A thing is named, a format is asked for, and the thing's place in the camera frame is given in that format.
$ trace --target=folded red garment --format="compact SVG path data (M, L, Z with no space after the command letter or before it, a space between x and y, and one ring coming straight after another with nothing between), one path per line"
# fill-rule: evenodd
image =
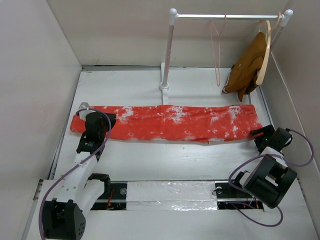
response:
M170 140L209 143L250 137L262 127L253 105L196 106L92 106L116 114L110 138L118 140ZM85 131L85 121L74 115L70 130Z

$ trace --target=robotic arm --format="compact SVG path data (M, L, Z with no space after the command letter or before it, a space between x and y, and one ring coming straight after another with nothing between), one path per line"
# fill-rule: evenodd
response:
M83 102L79 109L89 107ZM113 128L116 115L107 115ZM44 203L42 226L48 239L80 240L86 227L86 215L101 195L108 196L111 191L109 175L92 174L104 147L81 164L83 159L101 147L109 130L109 122L101 113L92 110L83 110L79 116L85 120L85 132L80 138L73 164L80 167L66 177L58 194Z

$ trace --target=purple cable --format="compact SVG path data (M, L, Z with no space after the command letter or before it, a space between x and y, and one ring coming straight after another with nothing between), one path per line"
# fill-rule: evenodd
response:
M304 136L303 134L301 134L300 132L297 132L296 130L292 130L292 129L289 129L289 131L290 131L290 132L294 132L294 133L300 135L301 137L303 137L303 138L308 142L309 147L310 147L310 150L311 150L311 158L310 158L310 160L307 161L307 162L304 163L304 164L295 164L295 163L289 162L288 159L286 159L285 157L283 157L283 156L281 156L281 155L277 155L277 154L268 154L268 155L270 155L270 156L272 156L272 157L276 157L276 158L281 158L281 159L283 159L287 164L292 165L292 166L295 166L295 167L305 167L305 166L309 165L309 164L313 161L314 156L315 156L314 146L312 145L312 143L310 142L310 140L309 140L306 136ZM233 188L241 191L241 192L244 192L244 193L247 193L247 194L248 194L248 192L247 192L246 190L242 189L241 187L238 187L238 186L234 185L234 184L231 182L231 181L232 181L231 179L232 179L232 177L235 175L235 173L236 173L237 171L239 171L241 168L243 168L245 165L253 162L253 161L256 160L256 159L259 159L259 158L262 158L262 157L265 157L265 156L266 156L266 154L262 154L262 155L259 155L259 156L255 156L255 157L249 159L248 161L244 162L244 163L241 164L240 166L238 166L238 167L230 174L230 176L229 176L229 178L228 178L228 183L229 183L229 185L232 186ZM246 204L246 203L244 203L244 202L237 202L237 201L230 201L230 202L228 202L228 203L232 204L232 206L233 206L235 209L237 209L237 210L238 210L243 216L245 216L247 219L249 219L249 220L251 220L252 222L254 222L255 224L258 224L258 225L263 226L263 227L268 227L268 228L277 227L277 226L279 226L279 225L282 223L282 221L284 220L284 214L283 214L282 210L280 209L280 207L278 207L278 206L277 206L276 208L277 208L277 209L279 210L279 212L280 212L280 220L279 220L276 224L270 224L270 225L269 225L269 224L264 224L264 223L261 223L261 222L258 222L258 221L256 221L256 220L252 219L251 217L249 217L249 216L247 216L246 214L244 214L240 209L238 209L238 208L234 205L234 204L242 204L242 205L245 205L245 206L253 209L253 207L250 206L249 204Z
M110 133L111 133L111 120L109 118L109 116L103 112L103 111L100 111L100 110L97 110L97 109L94 109L94 108L83 108L83 109L80 109L78 110L75 114L77 115L78 113L82 112L82 111L85 111L85 110L92 110L92 111L95 111L95 112L98 112L98 113L101 113L107 120L108 120L108 123L109 123L109 130L108 130L108 134L106 135L103 143L101 144L101 146L95 150L92 154L90 154L88 157L86 157L85 159L83 159L80 164L84 164L86 161L88 161L91 157L93 157L97 152L99 152L105 145L106 145L106 142L108 141L109 137L110 137ZM71 172L73 172L75 169L77 169L79 167L79 164L78 165L75 165L73 168L71 168L69 171L67 171L65 174L63 174L49 189L48 191L45 193L45 195L43 196L43 199L41 201L41 205L40 205L40 209L39 209L39 218L38 218L38 225L39 225L39 232L40 232L40 237L41 237L41 240L46 240L46 237L45 237L45 232L44 232L44 228L43 228L43 225L42 225L42 215L43 215L43 211L44 211L44 206L45 206L45 202L46 202L46 199L49 195L49 193L55 188L55 186L58 185L58 183L60 183L66 176L68 176Z

